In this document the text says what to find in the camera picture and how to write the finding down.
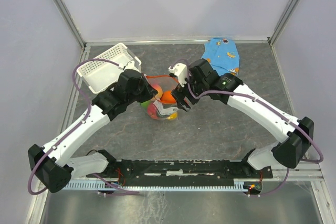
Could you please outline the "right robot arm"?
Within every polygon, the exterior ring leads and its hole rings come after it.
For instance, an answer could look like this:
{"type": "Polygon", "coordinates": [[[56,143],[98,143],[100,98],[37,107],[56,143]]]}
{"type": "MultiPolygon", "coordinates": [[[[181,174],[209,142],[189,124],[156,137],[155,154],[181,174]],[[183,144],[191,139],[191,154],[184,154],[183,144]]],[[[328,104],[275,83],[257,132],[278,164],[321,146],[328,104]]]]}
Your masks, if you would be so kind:
{"type": "Polygon", "coordinates": [[[188,111],[200,98],[208,96],[243,112],[263,126],[276,142],[253,150],[242,162],[241,172],[254,177],[267,166],[281,164],[294,169],[312,145],[314,122],[308,117],[299,119],[276,108],[231,73],[219,75],[205,59],[190,66],[178,62],[169,67],[179,84],[172,96],[180,109],[188,111]]]}

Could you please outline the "dark green avocado toy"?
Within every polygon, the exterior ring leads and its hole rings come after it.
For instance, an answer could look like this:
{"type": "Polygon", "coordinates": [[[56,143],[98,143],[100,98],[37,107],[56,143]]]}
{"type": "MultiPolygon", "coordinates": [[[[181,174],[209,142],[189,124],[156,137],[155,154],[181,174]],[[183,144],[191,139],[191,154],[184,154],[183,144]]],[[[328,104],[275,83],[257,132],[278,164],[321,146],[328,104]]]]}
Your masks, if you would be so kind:
{"type": "Polygon", "coordinates": [[[156,115],[159,120],[166,120],[170,116],[169,114],[162,114],[160,111],[157,111],[156,115]]]}

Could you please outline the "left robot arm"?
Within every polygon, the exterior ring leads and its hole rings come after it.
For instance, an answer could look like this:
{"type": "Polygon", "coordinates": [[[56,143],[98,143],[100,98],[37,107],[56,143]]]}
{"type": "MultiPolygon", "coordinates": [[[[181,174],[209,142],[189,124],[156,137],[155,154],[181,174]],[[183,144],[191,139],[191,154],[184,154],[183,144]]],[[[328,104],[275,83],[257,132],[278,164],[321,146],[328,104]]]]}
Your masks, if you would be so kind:
{"type": "Polygon", "coordinates": [[[58,137],[44,146],[34,144],[28,149],[32,171],[28,181],[37,177],[47,190],[56,193],[72,178],[94,173],[112,176],[116,164],[106,151],[79,158],[72,155],[96,131],[125,112],[130,104],[151,100],[157,94],[144,74],[132,69],[122,72],[117,82],[89,101],[85,113],[58,137]]]}

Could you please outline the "green watermelon toy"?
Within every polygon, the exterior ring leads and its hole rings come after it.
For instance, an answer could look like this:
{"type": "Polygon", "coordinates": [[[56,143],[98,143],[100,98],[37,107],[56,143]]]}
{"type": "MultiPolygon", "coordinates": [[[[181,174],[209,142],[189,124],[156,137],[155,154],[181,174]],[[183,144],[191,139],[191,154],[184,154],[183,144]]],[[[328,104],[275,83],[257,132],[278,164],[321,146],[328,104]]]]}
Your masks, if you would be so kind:
{"type": "Polygon", "coordinates": [[[151,101],[145,101],[140,103],[140,106],[144,109],[146,109],[151,104],[151,101]]]}

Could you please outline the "orange toy fruit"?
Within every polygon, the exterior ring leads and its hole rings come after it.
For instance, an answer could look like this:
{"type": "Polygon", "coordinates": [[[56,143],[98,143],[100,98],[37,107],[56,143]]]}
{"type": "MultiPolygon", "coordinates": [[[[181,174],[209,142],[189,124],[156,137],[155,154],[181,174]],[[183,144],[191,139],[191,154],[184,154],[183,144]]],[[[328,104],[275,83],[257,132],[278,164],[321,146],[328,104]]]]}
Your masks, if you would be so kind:
{"type": "Polygon", "coordinates": [[[164,91],[161,98],[160,98],[161,102],[163,102],[165,104],[175,104],[176,100],[172,96],[171,92],[172,92],[171,90],[164,91]]]}

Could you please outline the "clear zip top bag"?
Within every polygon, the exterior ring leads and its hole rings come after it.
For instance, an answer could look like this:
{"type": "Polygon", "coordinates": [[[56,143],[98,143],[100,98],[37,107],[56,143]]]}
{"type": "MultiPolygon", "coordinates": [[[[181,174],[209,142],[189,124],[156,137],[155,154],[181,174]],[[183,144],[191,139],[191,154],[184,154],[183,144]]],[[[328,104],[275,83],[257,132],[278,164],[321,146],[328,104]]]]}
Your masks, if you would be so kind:
{"type": "MultiPolygon", "coordinates": [[[[154,84],[158,84],[162,88],[163,92],[166,90],[172,91],[178,85],[178,81],[169,75],[146,76],[146,77],[151,86],[153,86],[154,84]]],[[[157,111],[160,111],[162,114],[171,115],[174,112],[178,112],[178,107],[176,103],[175,104],[165,104],[161,102],[160,99],[156,99],[155,97],[149,101],[151,101],[151,104],[154,104],[157,107],[157,111]]],[[[142,110],[148,115],[147,108],[146,109],[142,108],[142,110]]]]}

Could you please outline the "peach toy fruit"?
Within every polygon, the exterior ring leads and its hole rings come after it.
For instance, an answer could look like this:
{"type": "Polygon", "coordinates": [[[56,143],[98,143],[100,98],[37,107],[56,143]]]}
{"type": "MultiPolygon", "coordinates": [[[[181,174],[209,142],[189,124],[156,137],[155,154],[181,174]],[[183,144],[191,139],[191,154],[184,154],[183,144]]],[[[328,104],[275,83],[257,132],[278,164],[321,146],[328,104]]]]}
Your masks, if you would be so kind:
{"type": "Polygon", "coordinates": [[[163,90],[162,88],[158,85],[158,84],[154,84],[153,85],[153,88],[158,92],[156,95],[155,95],[155,98],[156,99],[160,99],[163,95],[163,90]]]}

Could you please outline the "red apple toy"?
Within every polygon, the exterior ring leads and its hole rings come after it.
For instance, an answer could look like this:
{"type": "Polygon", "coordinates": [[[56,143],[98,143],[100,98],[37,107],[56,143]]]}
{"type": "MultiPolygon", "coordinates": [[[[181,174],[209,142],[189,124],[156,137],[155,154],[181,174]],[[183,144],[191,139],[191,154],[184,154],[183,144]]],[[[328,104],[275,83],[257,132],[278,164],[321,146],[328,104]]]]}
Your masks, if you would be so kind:
{"type": "Polygon", "coordinates": [[[158,116],[157,116],[157,107],[154,105],[154,104],[150,104],[148,107],[147,107],[147,113],[148,115],[153,118],[153,119],[157,119],[158,116]]]}

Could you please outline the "blue patterned cloth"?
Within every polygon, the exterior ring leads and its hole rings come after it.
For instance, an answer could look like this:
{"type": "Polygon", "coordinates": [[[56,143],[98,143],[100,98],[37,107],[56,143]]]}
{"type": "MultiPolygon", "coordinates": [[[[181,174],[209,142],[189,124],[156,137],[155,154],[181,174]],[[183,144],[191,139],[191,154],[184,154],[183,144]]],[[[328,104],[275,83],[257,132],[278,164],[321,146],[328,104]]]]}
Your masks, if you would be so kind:
{"type": "Polygon", "coordinates": [[[204,44],[204,48],[202,59],[207,60],[220,76],[225,73],[238,75],[240,57],[233,40],[213,38],[204,44]]]}

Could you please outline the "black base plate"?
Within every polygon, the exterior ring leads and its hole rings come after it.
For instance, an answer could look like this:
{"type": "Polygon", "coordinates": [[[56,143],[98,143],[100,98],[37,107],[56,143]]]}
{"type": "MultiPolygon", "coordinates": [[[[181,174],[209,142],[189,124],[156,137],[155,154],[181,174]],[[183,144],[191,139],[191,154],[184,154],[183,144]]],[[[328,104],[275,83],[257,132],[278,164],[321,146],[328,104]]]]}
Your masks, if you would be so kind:
{"type": "Polygon", "coordinates": [[[123,159],[98,174],[121,180],[123,186],[197,187],[233,186],[234,179],[273,178],[272,169],[252,168],[247,161],[149,161],[123,159]]]}

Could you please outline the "white plastic basket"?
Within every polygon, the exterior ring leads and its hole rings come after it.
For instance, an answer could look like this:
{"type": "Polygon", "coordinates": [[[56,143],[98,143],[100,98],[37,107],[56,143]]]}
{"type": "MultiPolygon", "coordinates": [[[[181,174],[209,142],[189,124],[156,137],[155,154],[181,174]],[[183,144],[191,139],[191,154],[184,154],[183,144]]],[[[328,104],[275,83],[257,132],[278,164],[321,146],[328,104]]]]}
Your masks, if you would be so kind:
{"type": "Polygon", "coordinates": [[[83,64],[77,74],[83,79],[90,91],[98,94],[108,86],[117,82],[124,72],[118,69],[119,64],[125,65],[131,60],[140,59],[123,43],[118,43],[96,56],[93,61],[83,64]]]}

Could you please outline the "yellow lemon toy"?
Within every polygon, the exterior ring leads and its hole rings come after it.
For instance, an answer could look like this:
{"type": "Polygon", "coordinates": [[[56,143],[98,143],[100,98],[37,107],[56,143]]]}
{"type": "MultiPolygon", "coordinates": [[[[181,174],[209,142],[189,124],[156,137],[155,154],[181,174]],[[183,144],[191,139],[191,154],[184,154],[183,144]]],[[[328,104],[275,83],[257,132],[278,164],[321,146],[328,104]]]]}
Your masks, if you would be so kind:
{"type": "Polygon", "coordinates": [[[173,121],[173,120],[177,119],[177,117],[178,117],[178,113],[174,112],[173,114],[171,114],[170,116],[167,117],[167,120],[173,121]]]}

